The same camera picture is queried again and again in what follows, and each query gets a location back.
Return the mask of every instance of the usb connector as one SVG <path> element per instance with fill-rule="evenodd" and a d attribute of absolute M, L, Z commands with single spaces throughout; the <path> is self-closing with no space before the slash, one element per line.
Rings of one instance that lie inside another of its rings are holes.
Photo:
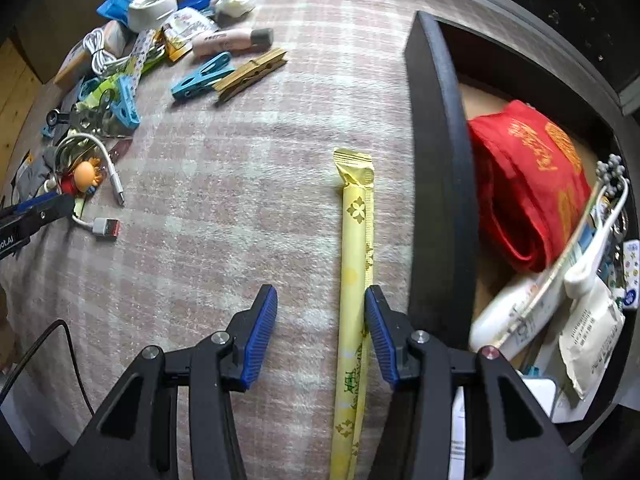
<path fill-rule="evenodd" d="M 120 177 L 114 171 L 109 177 L 109 180 L 113 186 L 113 195 L 116 197 L 116 202 L 118 202 L 119 205 L 124 205 L 124 190 L 122 189 Z"/>
<path fill-rule="evenodd" d="M 120 221 L 113 218 L 96 218 L 92 226 L 92 233 L 98 237 L 115 240 L 120 230 Z"/>

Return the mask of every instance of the yellow wrapper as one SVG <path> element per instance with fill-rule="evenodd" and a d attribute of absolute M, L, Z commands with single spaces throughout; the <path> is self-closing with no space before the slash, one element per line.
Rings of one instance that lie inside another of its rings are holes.
<path fill-rule="evenodd" d="M 370 338 L 364 326 L 364 291 L 373 279 L 373 163 L 369 155 L 334 151 L 344 180 L 342 275 L 330 480 L 352 480 L 367 389 Z"/>

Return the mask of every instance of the red bag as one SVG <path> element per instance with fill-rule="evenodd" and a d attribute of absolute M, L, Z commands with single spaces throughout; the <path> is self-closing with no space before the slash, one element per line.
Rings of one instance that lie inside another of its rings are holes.
<path fill-rule="evenodd" d="M 518 272 L 540 272 L 560 255 L 590 189 L 567 134 L 521 101 L 468 122 L 481 235 Z"/>

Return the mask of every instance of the wooden floor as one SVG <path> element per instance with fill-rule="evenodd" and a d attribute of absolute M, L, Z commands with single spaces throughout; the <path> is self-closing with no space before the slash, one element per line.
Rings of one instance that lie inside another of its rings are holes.
<path fill-rule="evenodd" d="M 11 40 L 0 46 L 0 185 L 41 83 Z"/>

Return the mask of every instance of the black cable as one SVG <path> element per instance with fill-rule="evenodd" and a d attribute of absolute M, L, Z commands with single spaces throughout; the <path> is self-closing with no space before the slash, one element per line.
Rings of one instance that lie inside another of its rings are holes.
<path fill-rule="evenodd" d="M 71 334 L 69 332 L 69 327 L 66 325 L 63 319 L 57 319 L 53 323 L 51 323 L 47 329 L 40 334 L 40 337 L 36 339 L 36 342 L 31 345 L 27 353 L 20 360 L 17 367 L 9 374 L 9 377 L 6 380 L 6 383 L 2 387 L 2 391 L 0 391 L 0 405 L 4 402 L 5 397 L 8 395 L 9 390 L 14 385 L 15 380 L 18 378 L 18 375 L 24 370 L 24 367 L 27 365 L 29 360 L 33 357 L 33 355 L 38 351 L 38 348 L 42 346 L 44 341 L 51 335 L 51 333 L 57 329 L 59 326 L 65 329 L 66 334 L 66 343 L 69 346 L 69 353 L 71 354 L 71 362 L 74 364 L 74 371 L 76 372 L 76 379 L 78 379 L 78 386 L 80 386 L 80 391 L 82 392 L 82 397 L 84 397 L 84 402 L 86 406 L 89 408 L 89 412 L 91 415 L 94 415 L 94 409 L 91 407 L 91 403 L 89 402 L 89 397 L 86 396 L 86 391 L 84 390 L 84 384 L 82 384 L 82 379 L 80 378 L 80 371 L 78 370 L 78 362 L 76 361 L 76 352 L 74 351 L 74 344 L 71 341 Z"/>

